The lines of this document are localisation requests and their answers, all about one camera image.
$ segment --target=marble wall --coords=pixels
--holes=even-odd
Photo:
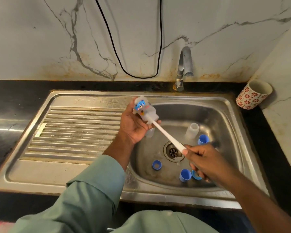
[[[99,0],[124,68],[156,72],[159,0]],[[291,26],[291,0],[163,0],[159,75],[172,81],[182,47],[186,81],[247,81]],[[123,73],[95,0],[0,0],[0,79],[136,80]]]
[[[291,28],[253,78],[273,86],[273,93],[262,102],[261,108],[291,165]]]

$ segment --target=hand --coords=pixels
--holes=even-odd
[[[226,187],[232,176],[241,175],[212,145],[185,146],[187,150],[183,150],[183,155],[190,161],[192,169],[207,182],[210,178],[219,185]]]
[[[135,107],[135,99],[134,97],[129,105],[127,106],[126,110],[121,115],[121,124],[119,135],[126,135],[130,138],[133,144],[139,142],[144,136],[147,130],[154,128],[153,124],[145,124],[145,122],[132,113]]]

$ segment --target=faucet spout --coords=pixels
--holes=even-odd
[[[183,91],[183,76],[192,77],[193,75],[191,49],[188,46],[185,46],[182,48],[180,53],[176,82],[173,86],[174,90],[177,92]]]

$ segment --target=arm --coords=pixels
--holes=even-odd
[[[214,180],[229,190],[240,203],[259,233],[291,233],[291,217],[281,210],[269,197],[234,169],[211,145],[190,147],[183,154],[191,167],[209,181]]]
[[[152,128],[132,113],[133,106],[134,99],[122,114],[120,130],[104,155],[69,181],[52,207],[20,218],[11,233],[105,232],[119,204],[133,146]]]

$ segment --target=black electrical cable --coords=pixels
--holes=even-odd
[[[95,1],[96,1],[96,3],[97,3],[97,6],[98,6],[98,8],[99,8],[99,10],[100,10],[100,13],[101,13],[102,17],[104,18],[104,21],[105,21],[105,24],[106,24],[106,26],[107,26],[107,29],[108,29],[108,32],[109,32],[109,36],[110,36],[110,39],[111,39],[111,42],[112,42],[113,50],[114,50],[114,52],[115,52],[116,58],[118,59],[118,61],[119,61],[119,63],[120,63],[120,66],[121,66],[122,70],[123,70],[126,74],[128,74],[129,76],[131,76],[131,77],[133,77],[133,78],[141,78],[141,79],[154,78],[154,77],[159,73],[159,59],[160,59],[160,57],[161,57],[162,44],[163,44],[163,29],[162,29],[162,0],[159,0],[159,26],[160,26],[160,32],[161,32],[161,44],[160,44],[160,47],[159,47],[159,58],[157,59],[157,71],[156,71],[156,74],[154,74],[154,75],[152,75],[152,76],[150,76],[150,77],[145,77],[145,78],[142,78],[142,77],[136,77],[136,76],[134,76],[134,75],[131,75],[131,74],[129,74],[128,72],[126,72],[126,70],[123,68],[122,63],[121,63],[121,61],[120,61],[120,59],[119,59],[119,56],[118,56],[118,54],[117,54],[117,52],[116,52],[116,49],[115,49],[115,46],[114,46],[114,42],[113,42],[113,39],[112,39],[112,35],[111,35],[111,32],[110,32],[110,28],[109,28],[109,25],[108,25],[107,20],[106,20],[106,18],[105,18],[105,15],[104,15],[104,13],[102,12],[102,9],[101,9],[101,7],[100,7],[100,5],[99,5],[98,0],[95,0]]]

